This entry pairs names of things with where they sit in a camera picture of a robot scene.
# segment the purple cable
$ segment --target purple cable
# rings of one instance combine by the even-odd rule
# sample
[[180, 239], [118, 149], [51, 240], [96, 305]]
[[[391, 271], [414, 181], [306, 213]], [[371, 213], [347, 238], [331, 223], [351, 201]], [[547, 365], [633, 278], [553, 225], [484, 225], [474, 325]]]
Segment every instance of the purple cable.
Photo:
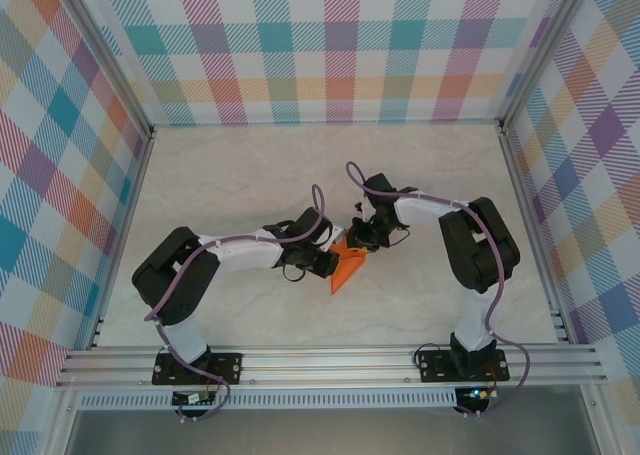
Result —
[[266, 243], [273, 243], [273, 244], [284, 244], [284, 243], [294, 243], [294, 242], [298, 242], [300, 240], [303, 240], [304, 238], [308, 237], [309, 235], [311, 235], [316, 228], [318, 228], [318, 226], [320, 225], [320, 222], [322, 221], [322, 218], [324, 217], [324, 210], [325, 210], [325, 200], [324, 200], [324, 193], [322, 193], [322, 189], [320, 188], [319, 185], [317, 184], [313, 184], [311, 186], [311, 195], [313, 197], [313, 204], [316, 207], [316, 210], [318, 210], [318, 218], [316, 219], [316, 221], [314, 222], [314, 224], [311, 226], [311, 228], [309, 230], [307, 230], [306, 232], [304, 232], [302, 235], [298, 235], [296, 237], [291, 237], [291, 238], [264, 238], [264, 237], [254, 237], [252, 235], [233, 235], [230, 237], [225, 237], [225, 238], [220, 238], [217, 240], [212, 240], [211, 242], [205, 243], [204, 245], [198, 247], [196, 250], [194, 250], [191, 255], [189, 255], [189, 257], [185, 260], [185, 262], [182, 264], [182, 267], [180, 267], [180, 270], [178, 270], [178, 273], [176, 273], [176, 276], [173, 277], [173, 280], [171, 281], [171, 283], [169, 284], [169, 288], [167, 288], [167, 291], [164, 293], [164, 295], [162, 296], [162, 298], [160, 299], [160, 301], [157, 303], [157, 305], [155, 307], [153, 307], [153, 309], [147, 314], [146, 317], [144, 317], [144, 321], [145, 322], [149, 322], [149, 321], [153, 321], [156, 324], [156, 330], [158, 331], [158, 335], [160, 335], [160, 338], [162, 339], [162, 341], [164, 342], [164, 344], [167, 347], [167, 350], [169, 351], [169, 353], [173, 356], [173, 358], [176, 359], [176, 361], [182, 365], [183, 367], [185, 367], [188, 370], [191, 370], [194, 373], [197, 373], [198, 375], [202, 375], [203, 377], [207, 377], [217, 383], [220, 383], [221, 385], [224, 385], [227, 393], [224, 397], [224, 399], [222, 400], [221, 403], [219, 403], [216, 407], [212, 408], [211, 410], [208, 410], [204, 415], [200, 416], [200, 417], [193, 417], [193, 418], [188, 418], [185, 417], [182, 413], [182, 406], [178, 407], [178, 414], [183, 417], [183, 420], [189, 420], [190, 422], [198, 422], [200, 420], [206, 420], [207, 418], [215, 415], [216, 413], [218, 413], [220, 411], [220, 409], [222, 409], [222, 407], [224, 405], [227, 404], [227, 402], [230, 400], [231, 398], [231, 387], [229, 386], [229, 384], [221, 377], [218, 377], [216, 375], [213, 375], [212, 373], [209, 372], [205, 372], [204, 370], [200, 370], [199, 368], [194, 367], [193, 365], [189, 364], [188, 362], [186, 362], [182, 357], [180, 357], [180, 355], [178, 355], [178, 353], [173, 349], [173, 347], [171, 347], [171, 344], [169, 342], [169, 339], [167, 338], [167, 336], [165, 335], [164, 331], [162, 330], [162, 325], [160, 324], [160, 321], [158, 320], [158, 312], [160, 310], [162, 310], [162, 307], [165, 306], [165, 304], [169, 301], [169, 299], [171, 298], [171, 296], [173, 295], [173, 291], [175, 290], [176, 286], [178, 285], [178, 282], [180, 282], [180, 279], [182, 278], [182, 276], [184, 275], [184, 272], [187, 270], [187, 268], [189, 267], [189, 265], [191, 264], [191, 262], [193, 262], [193, 260], [200, 255], [202, 252], [204, 252], [206, 249], [213, 247], [214, 245], [218, 245], [218, 244], [223, 244], [223, 243], [229, 243], [229, 242], [236, 242], [239, 240], [255, 240], [256, 242], [266, 242]]
[[[362, 180], [362, 182], [358, 181], [356, 177], [353, 175], [353, 173], [351, 173], [351, 168], [353, 168], [358, 172], [358, 175], [360, 175], [360, 179]], [[507, 397], [502, 403], [486, 410], [484, 413], [495, 412], [498, 408], [503, 407], [507, 401], [512, 400], [514, 398], [514, 395], [516, 395], [520, 391], [520, 389], [524, 385], [524, 382], [527, 380], [527, 377], [529, 376], [529, 370], [531, 368], [531, 356], [529, 355], [529, 352], [524, 347], [524, 345], [518, 342], [507, 340], [506, 338], [499, 336], [491, 328], [491, 323], [490, 323], [491, 316], [493, 315], [493, 312], [496, 309], [496, 306], [498, 305], [498, 303], [500, 302], [500, 299], [502, 298], [502, 293], [504, 292], [504, 283], [505, 283], [504, 264], [502, 262], [502, 257], [500, 256], [500, 251], [498, 250], [498, 245], [493, 239], [491, 232], [489, 232], [489, 229], [484, 224], [484, 222], [480, 219], [478, 214], [475, 213], [466, 205], [463, 205], [456, 201], [447, 200], [445, 198], [438, 198], [438, 197], [434, 197], [432, 195], [427, 195], [424, 193], [380, 192], [378, 190], [372, 190], [364, 186], [363, 182], [366, 180], [366, 177], [364, 176], [364, 173], [362, 172], [360, 167], [355, 162], [351, 160], [348, 161], [346, 165], [346, 170], [347, 170], [347, 175], [353, 181], [353, 183], [355, 183], [364, 192], [370, 193], [372, 195], [382, 196], [382, 197], [417, 198], [417, 199], [429, 200], [431, 202], [439, 203], [441, 205], [447, 205], [447, 206], [459, 208], [465, 211], [467, 214], [469, 214], [469, 216], [474, 220], [474, 222], [478, 224], [478, 226], [482, 230], [482, 233], [484, 233], [484, 236], [486, 237], [487, 242], [489, 243], [489, 247], [491, 247], [491, 251], [493, 252], [493, 256], [498, 262], [498, 290], [496, 292], [495, 298], [493, 299], [493, 302], [491, 302], [491, 305], [489, 305], [489, 309], [487, 310], [487, 316], [484, 319], [484, 326], [486, 330], [496, 340], [506, 345], [511, 345], [513, 347], [518, 348], [524, 354], [524, 358], [525, 358], [524, 373], [522, 374], [522, 378], [518, 382], [518, 385], [516, 385], [516, 388], [513, 389], [513, 392], [511, 392], [510, 396]]]

